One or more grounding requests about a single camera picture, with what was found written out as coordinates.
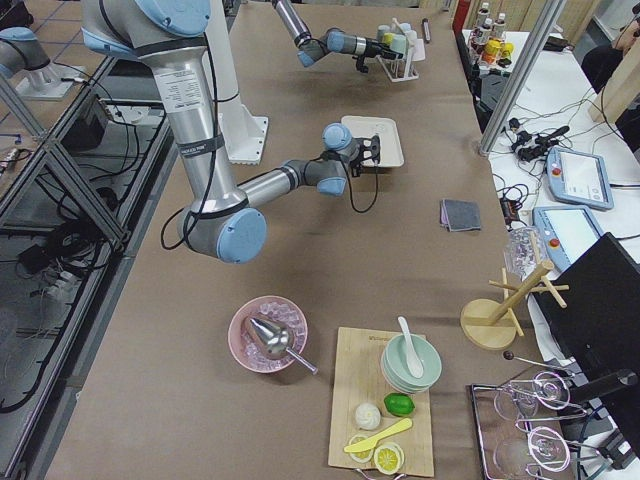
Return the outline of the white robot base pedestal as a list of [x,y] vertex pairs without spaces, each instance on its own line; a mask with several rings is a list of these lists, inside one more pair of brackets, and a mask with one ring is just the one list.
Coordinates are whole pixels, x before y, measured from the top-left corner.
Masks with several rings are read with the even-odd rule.
[[218,119],[231,163],[258,165],[262,158],[269,119],[253,116],[244,105],[237,82],[223,2],[209,2],[211,15],[206,28],[216,79],[209,79],[217,100]]

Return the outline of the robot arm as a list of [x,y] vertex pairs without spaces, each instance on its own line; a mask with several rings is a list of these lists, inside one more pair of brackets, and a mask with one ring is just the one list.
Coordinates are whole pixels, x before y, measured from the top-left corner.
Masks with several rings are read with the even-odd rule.
[[342,123],[322,134],[325,149],[312,160],[290,160],[243,183],[234,179],[203,58],[209,52],[207,1],[85,1],[85,45],[98,53],[139,61],[154,76],[194,200],[179,212],[178,234],[191,250],[231,264],[261,251],[267,223],[259,206],[313,186],[339,196],[380,160],[378,136],[357,138]]
[[299,16],[289,0],[272,0],[271,5],[278,13],[286,30],[298,49],[297,57],[305,67],[311,67],[330,53],[348,54],[356,60],[356,70],[366,74],[369,67],[366,58],[382,57],[399,60],[403,52],[395,52],[381,41],[350,35],[338,28],[330,28],[321,37],[315,37]]

